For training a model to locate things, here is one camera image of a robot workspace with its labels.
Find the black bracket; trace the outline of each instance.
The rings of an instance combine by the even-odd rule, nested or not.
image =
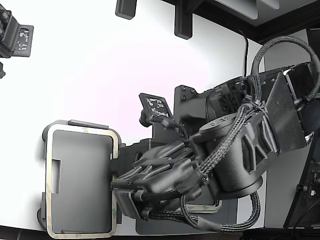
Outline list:
[[[174,34],[183,39],[190,39],[193,32],[193,16],[196,8],[204,0],[176,0]],[[131,20],[136,15],[137,0],[117,0],[115,15]]]

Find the robotic hand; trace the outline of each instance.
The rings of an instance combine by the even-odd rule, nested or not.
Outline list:
[[[259,73],[264,53],[283,42],[301,46],[312,61]],[[280,36],[259,50],[248,77],[201,94],[178,86],[174,116],[164,98],[140,94],[140,122],[153,125],[153,134],[152,139],[120,150],[128,172],[111,187],[122,213],[213,232],[252,227],[260,215],[257,189],[262,174],[280,154],[305,147],[306,139],[320,127],[320,115],[310,117],[320,108],[320,101],[313,101],[319,98],[319,73],[320,61],[308,44]],[[219,224],[188,213],[186,202],[197,198],[204,185],[213,200],[250,195],[250,218],[241,224]]]

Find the white surface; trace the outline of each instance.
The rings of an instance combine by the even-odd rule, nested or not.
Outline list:
[[[173,111],[176,86],[201,93],[243,72],[242,36],[194,16],[193,37],[176,37],[174,7],[160,0],[139,0],[130,21],[115,16],[116,0],[1,4],[19,23],[34,25],[31,57],[1,60],[2,226],[40,229],[46,125],[59,119],[109,125],[132,144],[151,137],[139,123],[139,93],[165,97]],[[259,48],[250,42],[248,71]]]

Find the black cable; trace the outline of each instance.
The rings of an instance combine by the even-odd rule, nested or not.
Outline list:
[[[311,101],[311,99],[317,94],[319,87],[320,87],[320,61],[319,61],[319,58],[317,57],[315,51],[306,42],[302,41],[299,38],[293,37],[293,36],[278,36],[278,37],[268,41],[266,44],[264,44],[260,48],[258,53],[256,54],[256,56],[253,60],[252,69],[251,69],[251,77],[250,77],[251,82],[253,84],[253,89],[254,89],[253,100],[260,101],[261,97],[262,97],[261,83],[260,83],[260,79],[259,79],[260,62],[268,49],[270,49],[274,45],[277,45],[280,43],[296,44],[296,45],[302,47],[303,49],[305,49],[309,53],[309,55],[312,59],[312,62],[315,65],[316,72],[317,72],[317,82],[316,82],[313,90],[307,96],[304,97],[308,102]]]
[[[192,219],[192,216],[189,214],[187,207],[186,207],[186,195],[181,196],[180,198],[180,208],[181,208],[181,212],[184,216],[184,219],[186,220],[186,222],[193,228],[197,228],[197,222],[194,221]]]
[[[294,234],[295,234],[295,230],[296,230],[298,224],[300,223],[300,221],[308,214],[308,212],[311,211],[311,209],[312,209],[315,205],[317,205],[317,204],[319,203],[320,198],[319,198],[319,195],[318,195],[318,194],[317,194],[317,196],[318,196],[317,201],[316,201],[314,204],[312,204],[312,205],[299,217],[299,219],[296,221],[296,223],[295,223],[295,225],[294,225],[294,227],[293,227],[293,229],[292,229],[292,232],[291,232],[291,239],[293,238],[293,236],[294,236]]]
[[[144,202],[161,202],[164,200],[180,198],[181,193],[178,190],[170,190],[161,193],[146,192],[141,195]]]
[[[242,105],[238,109],[238,114],[234,120],[233,126],[226,137],[219,143],[216,149],[209,154],[209,156],[202,162],[200,171],[207,175],[225,156],[230,149],[232,143],[235,141],[241,127],[247,120],[250,107],[248,105]]]
[[[246,77],[247,76],[247,67],[248,67],[249,40],[248,40],[247,36],[240,29],[238,29],[238,32],[241,33],[241,35],[244,37],[244,41],[245,41],[243,76]]]

